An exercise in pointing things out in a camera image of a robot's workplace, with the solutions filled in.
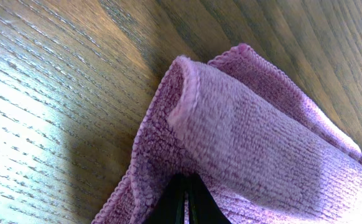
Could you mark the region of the purple microfiber cloth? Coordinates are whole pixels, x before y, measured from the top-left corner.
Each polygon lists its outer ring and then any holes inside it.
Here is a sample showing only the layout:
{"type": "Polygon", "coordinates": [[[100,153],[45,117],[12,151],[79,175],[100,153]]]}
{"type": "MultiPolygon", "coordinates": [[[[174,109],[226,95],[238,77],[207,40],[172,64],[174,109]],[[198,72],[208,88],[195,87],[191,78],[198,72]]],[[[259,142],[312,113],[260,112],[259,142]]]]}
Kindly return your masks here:
{"type": "Polygon", "coordinates": [[[241,44],[178,56],[95,223],[143,223],[176,174],[198,174],[231,223],[362,223],[362,152],[281,70],[241,44]]]}

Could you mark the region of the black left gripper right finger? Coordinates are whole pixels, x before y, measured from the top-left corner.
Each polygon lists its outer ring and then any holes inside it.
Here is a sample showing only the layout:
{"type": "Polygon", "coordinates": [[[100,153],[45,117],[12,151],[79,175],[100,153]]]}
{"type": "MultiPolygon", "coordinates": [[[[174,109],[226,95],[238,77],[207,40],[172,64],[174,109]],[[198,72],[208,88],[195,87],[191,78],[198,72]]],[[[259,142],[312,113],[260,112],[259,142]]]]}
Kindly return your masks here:
{"type": "Polygon", "coordinates": [[[198,174],[188,177],[189,224],[231,224],[198,174]]]}

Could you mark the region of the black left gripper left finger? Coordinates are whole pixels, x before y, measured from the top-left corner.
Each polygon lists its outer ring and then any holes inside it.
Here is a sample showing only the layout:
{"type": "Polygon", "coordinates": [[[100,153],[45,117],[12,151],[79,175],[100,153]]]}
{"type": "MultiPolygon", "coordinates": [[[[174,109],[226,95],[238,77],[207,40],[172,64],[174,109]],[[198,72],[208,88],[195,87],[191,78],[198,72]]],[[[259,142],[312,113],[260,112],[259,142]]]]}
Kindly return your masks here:
{"type": "Polygon", "coordinates": [[[184,224],[186,177],[174,175],[143,224],[184,224]]]}

